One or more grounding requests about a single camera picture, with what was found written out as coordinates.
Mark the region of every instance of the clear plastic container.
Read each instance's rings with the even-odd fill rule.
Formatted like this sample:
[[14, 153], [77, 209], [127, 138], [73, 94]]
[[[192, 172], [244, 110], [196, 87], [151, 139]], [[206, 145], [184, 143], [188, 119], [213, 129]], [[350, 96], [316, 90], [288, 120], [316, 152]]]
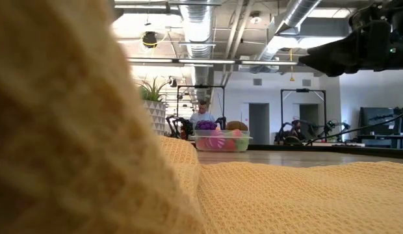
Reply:
[[248, 149], [249, 131], [195, 130], [194, 140], [198, 150], [243, 152]]

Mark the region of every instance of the yellow knit blanket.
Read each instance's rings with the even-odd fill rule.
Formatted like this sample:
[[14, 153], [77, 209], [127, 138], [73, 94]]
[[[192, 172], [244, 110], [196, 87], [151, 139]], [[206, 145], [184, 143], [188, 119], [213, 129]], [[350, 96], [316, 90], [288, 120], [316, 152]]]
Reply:
[[401, 164], [202, 166], [157, 138], [106, 6], [0, 0], [0, 234], [403, 233]]

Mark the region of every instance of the white planter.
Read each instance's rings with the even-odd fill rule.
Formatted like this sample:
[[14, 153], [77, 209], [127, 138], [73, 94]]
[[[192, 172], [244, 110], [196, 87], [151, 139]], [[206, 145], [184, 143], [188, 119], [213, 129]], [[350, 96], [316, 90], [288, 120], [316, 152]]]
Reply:
[[164, 135], [165, 128], [165, 105], [156, 101], [144, 100], [144, 108], [151, 116], [152, 129], [158, 135]]

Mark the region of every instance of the wooden table surface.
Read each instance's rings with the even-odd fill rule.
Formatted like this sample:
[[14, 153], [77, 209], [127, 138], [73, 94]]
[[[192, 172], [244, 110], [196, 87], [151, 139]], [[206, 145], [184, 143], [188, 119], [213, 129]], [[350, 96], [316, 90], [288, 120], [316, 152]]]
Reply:
[[202, 164], [222, 162], [250, 162], [293, 167], [340, 165], [352, 162], [389, 161], [403, 163], [403, 159], [391, 159], [365, 155], [351, 155], [331, 152], [301, 151], [247, 151], [244, 153], [198, 152]]

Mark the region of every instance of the purple yarn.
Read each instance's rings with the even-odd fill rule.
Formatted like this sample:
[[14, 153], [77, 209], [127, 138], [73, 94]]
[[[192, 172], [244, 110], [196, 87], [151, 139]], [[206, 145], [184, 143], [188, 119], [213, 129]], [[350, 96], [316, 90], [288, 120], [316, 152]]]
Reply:
[[213, 121], [202, 120], [197, 122], [196, 130], [215, 130], [217, 124]]

